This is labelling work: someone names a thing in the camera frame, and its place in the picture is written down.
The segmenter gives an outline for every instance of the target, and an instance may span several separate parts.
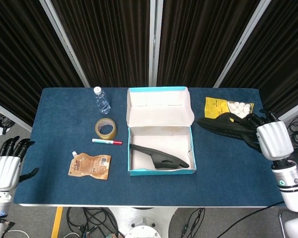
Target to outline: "black curtain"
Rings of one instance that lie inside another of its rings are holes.
[[[273,0],[221,87],[258,88],[282,115],[298,104],[298,0]]]
[[[0,105],[33,124],[43,88],[82,87],[38,0],[0,0]]]
[[[148,85],[149,0],[53,0],[91,86]]]
[[[213,87],[259,0],[164,0],[157,85]]]

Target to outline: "open box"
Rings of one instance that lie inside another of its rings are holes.
[[[151,156],[128,146],[130,175],[177,175],[196,171],[190,126],[194,114],[186,87],[129,88],[127,93],[128,144],[176,156],[188,168],[156,169]]]

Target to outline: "water bottle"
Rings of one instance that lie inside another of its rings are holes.
[[[101,87],[95,87],[94,93],[96,94],[96,102],[99,111],[103,114],[107,114],[110,112],[110,105],[105,95],[105,92],[101,89]]]

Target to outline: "packing tape roll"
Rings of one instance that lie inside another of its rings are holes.
[[[113,130],[108,134],[100,133],[101,128],[103,128],[103,126],[105,125],[111,125],[113,127]],[[95,125],[95,131],[96,131],[96,134],[103,140],[112,140],[117,134],[116,124],[110,118],[100,119]]]

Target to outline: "table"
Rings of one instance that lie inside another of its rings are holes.
[[[197,170],[192,175],[130,176],[127,173],[127,88],[104,88],[116,122],[116,140],[123,146],[92,143],[95,123],[104,115],[96,107],[92,88],[47,88],[37,110],[23,174],[39,167],[18,185],[14,203],[29,206],[175,206],[258,207],[282,197],[270,170],[271,162],[243,141],[219,136],[193,123]],[[205,97],[254,102],[262,108],[256,89],[189,88],[195,119],[204,116]],[[68,176],[72,151],[109,154],[108,180]]]

